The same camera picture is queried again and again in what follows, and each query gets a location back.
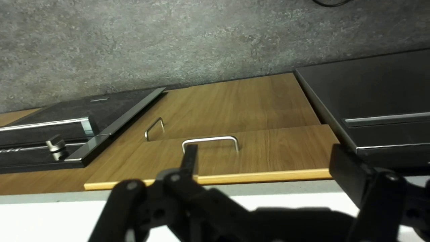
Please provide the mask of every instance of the black panel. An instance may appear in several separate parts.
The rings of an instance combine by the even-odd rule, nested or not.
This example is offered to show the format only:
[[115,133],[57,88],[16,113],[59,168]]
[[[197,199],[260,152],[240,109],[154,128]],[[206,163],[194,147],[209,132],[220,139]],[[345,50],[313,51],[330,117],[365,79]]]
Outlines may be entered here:
[[71,102],[60,102],[41,112],[24,117],[10,125],[32,124],[77,117],[94,117],[99,131],[107,128],[153,89],[122,92],[107,96],[94,96]]
[[430,50],[299,67],[319,117],[361,157],[400,171],[430,162]]

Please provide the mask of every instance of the gray stone wall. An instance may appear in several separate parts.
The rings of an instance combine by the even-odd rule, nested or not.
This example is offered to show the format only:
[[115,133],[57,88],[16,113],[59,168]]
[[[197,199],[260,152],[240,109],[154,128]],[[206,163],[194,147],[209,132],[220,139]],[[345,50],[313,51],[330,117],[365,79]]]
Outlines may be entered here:
[[0,0],[0,113],[423,47],[428,0]]

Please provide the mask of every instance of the wooden board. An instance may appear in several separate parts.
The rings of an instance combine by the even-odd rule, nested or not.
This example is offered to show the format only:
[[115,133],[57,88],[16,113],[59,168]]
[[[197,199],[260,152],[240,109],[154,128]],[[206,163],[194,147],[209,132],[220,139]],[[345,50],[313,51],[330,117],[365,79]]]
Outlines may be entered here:
[[151,140],[212,136],[319,121],[292,74],[210,84],[171,90],[137,121],[139,133],[161,117]]
[[[32,112],[34,110],[0,114],[0,125],[9,124]],[[149,145],[149,143],[143,141],[143,131],[158,116],[161,116],[166,123],[166,133],[162,136],[159,129],[154,128],[150,132],[150,136],[154,140],[173,137],[173,141],[163,140],[167,143],[153,143]],[[180,143],[185,137],[228,135],[237,133],[237,131],[263,131],[318,124],[318,118],[313,113],[309,102],[306,101],[302,90],[291,74],[173,90],[159,100],[142,117],[137,118],[132,125],[130,125],[85,168],[0,175],[0,195],[81,191],[85,182],[95,179],[100,174],[108,175],[130,172],[127,175],[128,178],[142,178],[149,182],[158,174],[159,170],[178,166],[181,160]],[[224,147],[225,149],[221,149],[224,153],[216,153],[214,151],[218,151],[216,147],[201,147],[201,149],[214,152],[216,157],[227,157],[232,151],[229,147],[231,144],[228,143],[212,145],[220,145],[220,148],[223,145],[227,147]],[[143,149],[149,152],[141,153],[139,151],[142,147],[145,147]],[[213,155],[209,152],[205,155],[204,152],[200,152],[198,159],[201,160],[201,164],[204,164],[202,162],[210,163],[208,160],[209,156]],[[157,166],[147,166],[147,163],[141,163],[142,160],[158,160],[158,163]],[[216,184],[288,179],[321,179],[327,178],[325,163],[321,166],[314,166],[317,167],[315,170],[309,167],[307,170],[303,167],[294,171],[295,168],[292,167],[283,167],[284,171],[280,172],[276,170],[257,172],[255,168],[248,167],[248,170],[243,170],[245,171],[244,174],[221,175],[216,174],[218,172],[216,168],[200,166],[200,172],[205,172],[205,176],[200,176],[198,182],[204,184]]]
[[[239,140],[239,152],[227,141],[198,145],[198,183],[329,178],[329,155],[337,140],[326,125],[232,135]],[[182,140],[149,141],[132,148],[123,144],[120,153],[103,153],[96,163],[104,163],[106,168],[94,174],[84,183],[84,188],[108,190],[124,179],[141,179],[150,184],[159,171],[180,166]]]
[[12,112],[12,113],[1,113],[0,114],[0,127],[8,125],[21,117],[25,117],[38,109],[29,109],[29,110],[20,110],[20,112]]

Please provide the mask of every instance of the metal bar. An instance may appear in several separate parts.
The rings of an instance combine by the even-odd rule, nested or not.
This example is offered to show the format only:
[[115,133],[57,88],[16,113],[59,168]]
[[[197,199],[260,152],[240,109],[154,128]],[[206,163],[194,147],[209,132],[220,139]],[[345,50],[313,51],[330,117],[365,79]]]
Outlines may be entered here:
[[[80,147],[84,145],[85,143],[68,143],[65,144],[67,147]],[[17,147],[17,148],[0,148],[0,153],[16,153],[16,152],[29,152],[29,151],[37,151],[37,149],[46,149],[45,145],[34,145],[34,147]]]
[[92,118],[89,117],[80,117],[80,118],[69,118],[69,120],[56,120],[48,123],[34,123],[34,124],[22,124],[22,125],[13,125],[13,127],[2,127],[0,132],[10,132],[10,131],[22,131],[22,129],[34,129],[34,128],[45,128],[45,127],[56,127],[56,125],[65,125],[65,124],[76,124],[81,125],[81,129],[87,137],[95,136],[96,125]]
[[158,124],[158,123],[159,123],[159,125],[161,125],[162,133],[165,132],[163,121],[162,121],[161,117],[158,117],[158,118],[157,118],[155,121],[153,121],[153,123],[147,127],[147,129],[145,131],[145,140],[146,140],[146,141],[149,141],[149,131],[150,131],[155,124]]
[[405,124],[405,123],[428,123],[430,112],[401,113],[389,116],[369,116],[357,118],[345,118],[347,128],[366,128],[374,125]]
[[239,143],[237,143],[236,137],[233,137],[233,136],[216,136],[216,137],[202,137],[202,139],[192,139],[192,140],[182,141],[182,153],[185,153],[185,147],[188,144],[225,141],[225,140],[232,141],[236,152],[239,152]]

